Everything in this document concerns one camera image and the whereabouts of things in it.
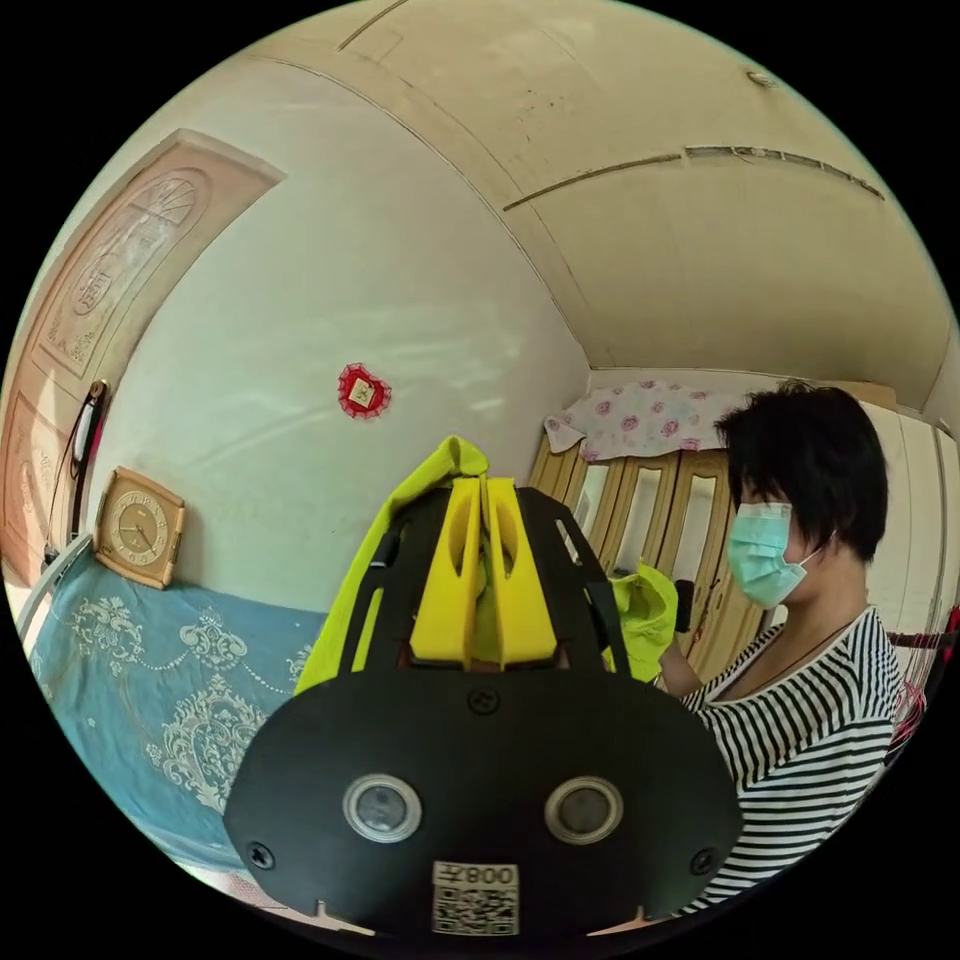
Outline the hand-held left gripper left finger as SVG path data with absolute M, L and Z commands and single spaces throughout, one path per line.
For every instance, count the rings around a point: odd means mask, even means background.
M 480 480 L 459 478 L 438 493 L 443 513 L 410 650 L 418 664 L 467 669 L 476 621 Z

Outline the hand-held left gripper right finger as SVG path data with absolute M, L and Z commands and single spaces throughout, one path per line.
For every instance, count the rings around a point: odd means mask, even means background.
M 554 660 L 556 638 L 514 481 L 487 481 L 489 585 L 502 671 Z

